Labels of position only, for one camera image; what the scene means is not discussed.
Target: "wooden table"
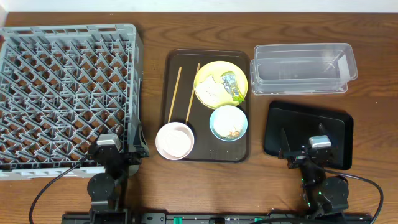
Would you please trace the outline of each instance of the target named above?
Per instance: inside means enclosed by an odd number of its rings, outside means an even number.
[[[262,151],[268,104],[274,99],[346,110],[355,123],[350,173],[377,182],[385,202],[377,223],[398,222],[398,15],[397,14],[210,14],[12,12],[7,26],[132,23],[145,45],[141,121],[151,157],[129,183],[127,202],[197,213],[267,213],[299,209],[300,172]],[[349,43],[359,78],[343,95],[254,96],[252,151],[240,164],[172,162],[154,146],[160,128],[167,54],[178,48],[241,50],[253,58],[259,44]],[[27,223],[29,207],[49,178],[0,182],[0,223]],[[89,179],[63,178],[36,205],[36,223],[60,223],[65,212],[87,212]],[[349,180],[349,212],[373,213],[379,194]]]

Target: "blue bowl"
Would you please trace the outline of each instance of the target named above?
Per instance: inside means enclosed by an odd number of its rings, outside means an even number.
[[[220,136],[219,134],[217,134],[217,132],[214,130],[214,122],[215,122],[216,117],[221,114],[230,114],[230,113],[234,113],[235,116],[243,117],[242,131],[240,132],[239,136],[234,139],[224,138],[224,137]],[[242,136],[244,136],[247,129],[248,129],[248,119],[247,119],[246,115],[243,113],[242,110],[240,110],[239,108],[237,108],[235,106],[229,106],[229,105],[220,106],[219,108],[214,110],[214,112],[210,116],[210,130],[218,139],[220,139],[222,141],[228,141],[228,142],[236,141],[236,140],[240,139]]]

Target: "black tray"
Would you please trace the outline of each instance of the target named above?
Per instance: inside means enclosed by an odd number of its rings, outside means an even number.
[[[269,105],[264,150],[278,156],[280,130],[285,129],[291,150],[301,150],[308,139],[319,135],[318,125],[322,123],[328,131],[332,145],[338,146],[328,167],[348,170],[353,160],[354,120],[346,113],[273,101]]]
[[[198,63],[202,67],[210,62],[219,60],[231,62],[238,66],[246,74],[248,83],[250,84],[249,58],[243,52],[174,50],[169,54],[164,80],[163,124],[166,124],[169,119],[169,111],[179,68],[182,67],[182,71],[170,122],[178,121],[185,123],[193,88],[193,79],[195,78]],[[248,117],[249,125],[250,91],[248,89],[245,101],[238,106]],[[211,162],[241,162],[245,160],[250,151],[250,126],[248,126],[248,130],[242,138],[233,142],[221,141],[210,131],[209,120],[213,111],[213,109],[203,105],[194,95],[187,125],[195,135],[195,145],[192,152],[184,160]]]

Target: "brown tray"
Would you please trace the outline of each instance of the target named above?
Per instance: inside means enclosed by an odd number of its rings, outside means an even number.
[[[210,62],[219,60],[231,62],[238,66],[246,74],[248,83],[250,83],[249,58],[243,52],[174,50],[169,54],[164,80],[163,124],[167,124],[169,120],[169,112],[180,67],[182,69],[170,122],[178,121],[185,123],[192,94],[193,79],[195,78],[198,63],[202,67]],[[250,152],[250,119],[248,116],[250,114],[250,91],[251,89],[249,88],[245,101],[238,106],[248,117],[248,130],[241,139],[233,142],[221,141],[213,135],[210,131],[209,119],[214,110],[203,105],[194,94],[187,125],[195,135],[195,145],[192,152],[184,160],[241,162],[248,157]]]

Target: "white bowl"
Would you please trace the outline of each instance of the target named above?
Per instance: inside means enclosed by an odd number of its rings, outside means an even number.
[[[233,139],[226,139],[220,136],[217,131],[215,130],[215,122],[217,119],[238,119],[242,121],[242,131],[240,132],[239,136]],[[210,116],[210,130],[211,132],[220,140],[222,141],[236,141],[240,139],[244,134],[246,133],[246,130],[248,129],[248,119],[246,115],[243,113],[242,110],[235,106],[221,106],[217,108],[217,110],[214,110],[214,112]]]
[[[163,126],[156,135],[155,145],[161,156],[178,160],[187,156],[195,143],[192,130],[185,124],[172,122]]]

